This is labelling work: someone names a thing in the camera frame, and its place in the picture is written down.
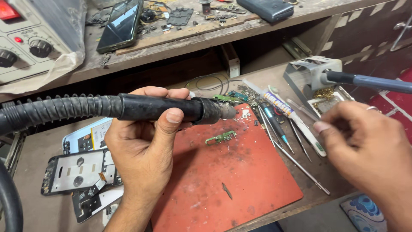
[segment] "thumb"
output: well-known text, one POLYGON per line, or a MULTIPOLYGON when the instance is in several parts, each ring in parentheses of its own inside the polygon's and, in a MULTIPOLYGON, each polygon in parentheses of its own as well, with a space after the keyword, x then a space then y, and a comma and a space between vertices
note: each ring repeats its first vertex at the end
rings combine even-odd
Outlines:
POLYGON ((149 151, 154 156, 172 155, 176 132, 183 120, 183 111, 170 108, 162 113, 156 123, 156 130, 149 151))
POLYGON ((313 128, 323 138, 330 158, 339 154, 348 154, 348 151, 351 150, 340 131, 331 124, 317 121, 314 123, 313 128))

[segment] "charging port board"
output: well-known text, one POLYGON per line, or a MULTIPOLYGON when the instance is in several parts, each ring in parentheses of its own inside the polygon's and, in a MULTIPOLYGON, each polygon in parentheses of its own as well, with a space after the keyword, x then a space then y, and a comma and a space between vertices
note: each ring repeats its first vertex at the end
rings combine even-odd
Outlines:
POLYGON ((205 143, 206 143, 208 146, 210 146, 210 145, 219 143, 219 142, 221 142, 221 141, 231 140, 231 139, 232 139, 232 135, 233 135, 233 137, 236 137, 236 131, 231 130, 231 131, 228 131, 228 132, 223 133, 223 134, 221 134, 221 135, 212 137, 212 138, 210 138, 210 139, 206 139, 205 143), (209 144, 208 142, 211 141, 211 140, 215 140, 215 143, 209 144))

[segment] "battery label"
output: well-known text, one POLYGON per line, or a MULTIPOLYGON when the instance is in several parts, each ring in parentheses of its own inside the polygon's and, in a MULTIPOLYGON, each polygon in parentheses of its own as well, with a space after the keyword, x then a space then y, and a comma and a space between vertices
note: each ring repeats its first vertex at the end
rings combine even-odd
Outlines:
POLYGON ((91 140, 93 142, 93 150, 102 149, 106 146, 106 143, 104 142, 104 136, 111 124, 112 120, 91 128, 91 140))

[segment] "phone screen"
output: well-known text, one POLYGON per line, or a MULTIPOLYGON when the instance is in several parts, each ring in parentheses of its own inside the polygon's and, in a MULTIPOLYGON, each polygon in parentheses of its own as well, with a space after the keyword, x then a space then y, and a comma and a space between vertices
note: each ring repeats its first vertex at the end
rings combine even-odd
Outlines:
POLYGON ((133 31, 138 18, 138 3, 139 0, 127 0, 113 6, 97 49, 133 38, 133 31))

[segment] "hand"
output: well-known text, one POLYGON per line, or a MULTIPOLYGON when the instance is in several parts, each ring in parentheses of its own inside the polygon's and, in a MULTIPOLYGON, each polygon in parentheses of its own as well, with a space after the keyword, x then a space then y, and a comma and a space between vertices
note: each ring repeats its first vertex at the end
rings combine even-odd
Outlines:
POLYGON ((341 102, 314 128, 341 175, 372 198, 394 231, 411 231, 411 145, 399 121, 368 107, 341 102))
MULTIPOLYGON (((137 89, 131 94, 190 99, 188 89, 168 91, 154 86, 137 89)), ((166 110, 156 122, 113 119, 105 142, 122 177, 124 194, 107 231, 138 231, 142 226, 144 230, 169 181, 173 143, 182 119, 183 112, 178 108, 166 110)))

